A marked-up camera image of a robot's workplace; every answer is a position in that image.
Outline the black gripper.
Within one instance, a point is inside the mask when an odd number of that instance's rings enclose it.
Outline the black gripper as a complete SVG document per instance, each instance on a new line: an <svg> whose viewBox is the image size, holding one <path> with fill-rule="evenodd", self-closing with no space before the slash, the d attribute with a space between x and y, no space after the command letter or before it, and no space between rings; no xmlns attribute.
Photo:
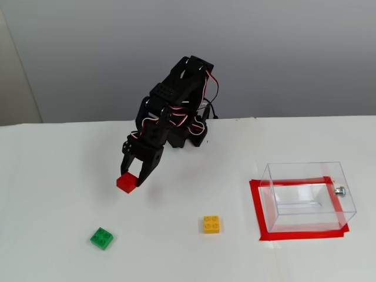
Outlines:
<svg viewBox="0 0 376 282"><path fill-rule="evenodd" d="M134 159L138 159L142 163L136 182L137 187L142 185L161 160L163 146L171 128L170 114L169 107L163 108L157 118L153 118L146 109L140 111L137 115L137 139L128 136L123 144L124 156L120 165L121 175L129 170Z"/></svg>

